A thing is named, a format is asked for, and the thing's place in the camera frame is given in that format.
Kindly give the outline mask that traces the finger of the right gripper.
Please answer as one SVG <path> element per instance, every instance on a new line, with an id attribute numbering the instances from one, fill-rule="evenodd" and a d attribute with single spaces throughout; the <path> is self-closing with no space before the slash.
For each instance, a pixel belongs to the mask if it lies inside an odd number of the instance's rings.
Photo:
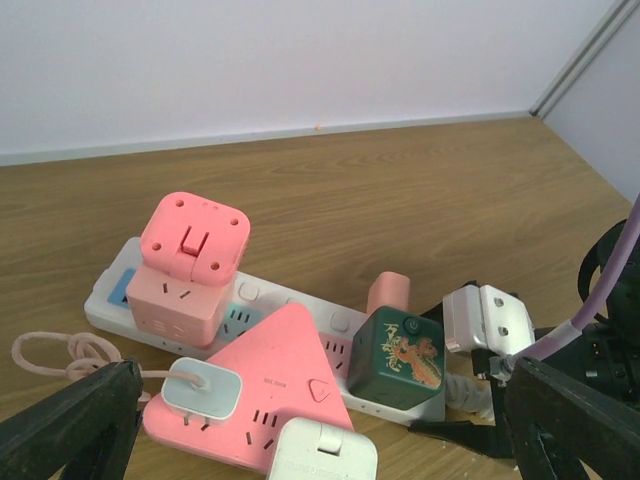
<path id="1" fill-rule="evenodd" d="M 493 459 L 514 459 L 507 424 L 498 420 L 494 425 L 475 424 L 470 420 L 428 422 L 416 420 L 408 431 L 453 443 Z"/>

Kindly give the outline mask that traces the pink cube socket adapter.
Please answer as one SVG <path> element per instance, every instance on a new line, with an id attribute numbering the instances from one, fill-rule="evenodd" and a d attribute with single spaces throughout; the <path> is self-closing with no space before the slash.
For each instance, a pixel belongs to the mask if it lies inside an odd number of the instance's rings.
<path id="1" fill-rule="evenodd" d="M 140 236 L 142 263 L 126 287 L 138 330 L 209 348 L 250 231 L 249 218 L 234 207 L 189 192 L 162 198 Z"/>

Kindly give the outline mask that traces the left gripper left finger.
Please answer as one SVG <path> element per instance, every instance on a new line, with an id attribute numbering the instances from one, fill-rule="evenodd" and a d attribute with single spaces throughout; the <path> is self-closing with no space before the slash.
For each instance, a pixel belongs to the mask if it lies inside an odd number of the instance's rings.
<path id="1" fill-rule="evenodd" d="M 133 360 L 110 363 L 1 423 L 3 479 L 122 479 L 142 422 Z"/>

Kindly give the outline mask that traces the small white usb charger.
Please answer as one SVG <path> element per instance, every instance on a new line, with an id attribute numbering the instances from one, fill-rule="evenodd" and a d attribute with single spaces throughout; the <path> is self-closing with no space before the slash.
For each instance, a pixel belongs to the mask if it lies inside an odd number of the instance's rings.
<path id="1" fill-rule="evenodd" d="M 238 373 L 183 357 L 171 365 L 161 388 L 161 398 L 180 414 L 205 423 L 221 423 L 234 414 L 242 390 L 243 380 Z"/>

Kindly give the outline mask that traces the white power strip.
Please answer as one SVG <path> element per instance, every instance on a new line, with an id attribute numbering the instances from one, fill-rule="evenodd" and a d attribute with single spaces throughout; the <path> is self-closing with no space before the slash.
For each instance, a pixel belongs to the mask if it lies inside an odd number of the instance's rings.
<path id="1" fill-rule="evenodd" d="M 291 375 L 309 379 L 312 371 L 319 369 L 334 375 L 333 384 L 349 409 L 401 425 L 444 419 L 441 393 L 411 409 L 399 410 L 348 392 L 351 343 L 367 319 L 365 314 L 248 274 L 237 275 L 232 301 L 210 347 L 200 349 L 139 331 L 126 288 L 141 263 L 139 240 L 133 237 L 101 274 L 85 302 L 85 314 L 93 327 L 172 354 L 212 360 L 216 365 L 222 362 L 220 352 L 232 353 L 236 360 L 232 369 L 242 376 L 245 388 L 252 384 L 249 377 L 259 370 L 264 370 L 269 380 L 285 380 Z"/>

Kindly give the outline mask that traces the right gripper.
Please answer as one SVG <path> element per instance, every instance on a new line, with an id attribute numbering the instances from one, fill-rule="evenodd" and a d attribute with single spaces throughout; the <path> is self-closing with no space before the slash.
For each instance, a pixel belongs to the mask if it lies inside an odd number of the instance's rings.
<path id="1" fill-rule="evenodd" d="M 543 361 L 615 400 L 639 398 L 639 248 L 581 336 Z"/>

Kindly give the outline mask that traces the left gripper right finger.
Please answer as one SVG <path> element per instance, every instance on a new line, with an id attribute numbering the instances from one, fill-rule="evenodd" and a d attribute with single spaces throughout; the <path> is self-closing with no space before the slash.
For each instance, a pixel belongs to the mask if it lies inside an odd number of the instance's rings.
<path id="1" fill-rule="evenodd" d="M 505 409 L 524 479 L 639 477 L 639 413 L 554 368 L 519 359 Z"/>

